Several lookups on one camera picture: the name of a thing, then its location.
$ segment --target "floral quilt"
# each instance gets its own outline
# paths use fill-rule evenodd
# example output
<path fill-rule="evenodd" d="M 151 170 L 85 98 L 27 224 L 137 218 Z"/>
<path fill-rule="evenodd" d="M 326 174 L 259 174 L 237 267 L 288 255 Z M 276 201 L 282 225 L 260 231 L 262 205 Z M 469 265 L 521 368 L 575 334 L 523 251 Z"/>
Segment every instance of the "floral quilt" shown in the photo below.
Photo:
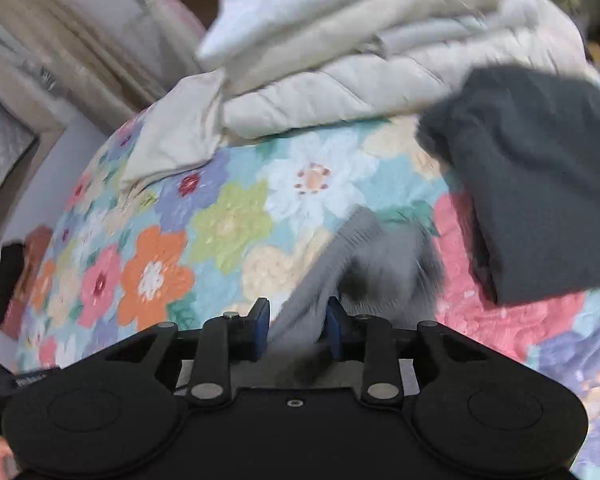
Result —
<path fill-rule="evenodd" d="M 24 316 L 20 369 L 73 362 L 162 320 L 199 328 L 259 296 L 275 316 L 355 204 L 413 218 L 446 269 L 438 320 L 560 381 L 589 436 L 574 463 L 600 480 L 600 289 L 490 303 L 470 272 L 471 203 L 424 153 L 417 117 L 361 121 L 223 148 L 126 199 L 118 183 L 143 115 L 100 149 L 58 222 Z"/>

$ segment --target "screw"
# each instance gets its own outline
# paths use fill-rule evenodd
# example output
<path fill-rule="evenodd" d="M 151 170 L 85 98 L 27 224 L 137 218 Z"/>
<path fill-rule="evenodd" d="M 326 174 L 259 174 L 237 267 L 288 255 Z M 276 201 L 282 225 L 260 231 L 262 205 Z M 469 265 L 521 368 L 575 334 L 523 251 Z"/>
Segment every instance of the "screw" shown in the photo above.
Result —
<path fill-rule="evenodd" d="M 376 383 L 369 386 L 366 392 L 375 399 L 389 400 L 398 395 L 400 390 L 389 383 Z"/>
<path fill-rule="evenodd" d="M 220 397 L 224 388 L 220 384 L 200 383 L 191 389 L 191 395 L 200 400 L 211 400 Z"/>

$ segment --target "black object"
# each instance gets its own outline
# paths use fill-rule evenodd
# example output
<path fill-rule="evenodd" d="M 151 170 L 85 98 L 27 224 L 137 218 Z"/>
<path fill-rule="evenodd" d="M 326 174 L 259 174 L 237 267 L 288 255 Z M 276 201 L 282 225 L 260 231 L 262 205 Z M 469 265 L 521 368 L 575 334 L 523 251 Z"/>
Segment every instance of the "black object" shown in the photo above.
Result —
<path fill-rule="evenodd" d="M 474 70 L 420 120 L 474 201 L 474 270 L 495 301 L 600 286 L 600 90 L 519 66 Z"/>
<path fill-rule="evenodd" d="M 0 250 L 0 325 L 24 270 L 24 249 L 22 242 L 14 242 Z"/>
<path fill-rule="evenodd" d="M 363 364 L 360 396 L 238 389 L 229 363 L 259 359 L 269 302 L 202 330 L 160 323 L 37 383 L 3 390 L 4 436 L 19 480 L 284 478 L 573 478 L 587 433 L 560 384 L 434 321 L 394 330 L 349 317 L 331 298 L 338 360 Z M 174 396 L 182 359 L 194 359 Z M 404 396 L 399 358 L 420 393 Z"/>

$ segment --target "floor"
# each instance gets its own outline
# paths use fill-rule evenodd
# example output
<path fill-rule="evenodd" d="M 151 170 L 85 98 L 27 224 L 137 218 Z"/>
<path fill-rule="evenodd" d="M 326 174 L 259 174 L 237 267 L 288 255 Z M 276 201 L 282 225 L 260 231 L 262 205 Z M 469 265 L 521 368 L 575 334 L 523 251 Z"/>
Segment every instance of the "floor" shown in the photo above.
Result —
<path fill-rule="evenodd" d="M 105 140 L 107 136 L 87 119 L 74 119 L 33 177 L 11 216 L 2 243 L 22 240 L 40 224 L 53 227 L 82 170 Z M 15 348 L 15 341 L 0 332 L 0 362 L 7 368 L 13 365 Z"/>

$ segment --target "orange flower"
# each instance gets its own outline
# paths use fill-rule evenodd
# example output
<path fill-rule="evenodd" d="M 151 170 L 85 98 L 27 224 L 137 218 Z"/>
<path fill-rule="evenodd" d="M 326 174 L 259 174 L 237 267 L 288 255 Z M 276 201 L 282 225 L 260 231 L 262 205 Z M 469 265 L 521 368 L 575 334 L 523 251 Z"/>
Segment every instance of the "orange flower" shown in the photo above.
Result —
<path fill-rule="evenodd" d="M 138 330 L 166 320 L 166 307 L 191 290 L 192 270 L 178 265 L 187 244 L 184 231 L 160 234 L 158 226 L 140 233 L 136 256 L 125 266 L 121 285 L 125 295 L 118 306 L 118 322 L 138 318 Z"/>
<path fill-rule="evenodd" d="M 33 308 L 40 312 L 43 305 L 45 304 L 46 297 L 51 292 L 51 286 L 54 284 L 54 273 L 56 272 L 56 264 L 53 261 L 48 260 L 42 271 L 38 275 L 36 283 L 33 285 L 31 291 L 31 300 Z"/>

